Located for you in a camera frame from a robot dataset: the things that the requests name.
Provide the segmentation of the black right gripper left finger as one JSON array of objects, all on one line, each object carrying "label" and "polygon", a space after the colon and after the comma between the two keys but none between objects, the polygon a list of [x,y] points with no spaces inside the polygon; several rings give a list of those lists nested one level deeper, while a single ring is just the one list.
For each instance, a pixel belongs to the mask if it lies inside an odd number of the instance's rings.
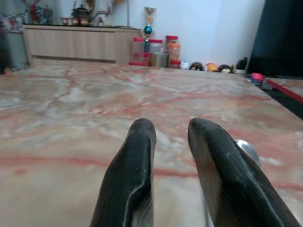
[{"label": "black right gripper left finger", "polygon": [[104,174],[90,226],[153,226],[156,140],[152,121],[141,118],[133,122]]}]

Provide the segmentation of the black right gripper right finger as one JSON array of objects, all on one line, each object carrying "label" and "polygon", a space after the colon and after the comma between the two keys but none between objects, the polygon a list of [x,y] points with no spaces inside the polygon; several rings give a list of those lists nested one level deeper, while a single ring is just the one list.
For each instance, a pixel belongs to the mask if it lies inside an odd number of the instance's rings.
[{"label": "black right gripper right finger", "polygon": [[188,144],[215,227],[298,227],[261,168],[220,125],[190,120]]}]

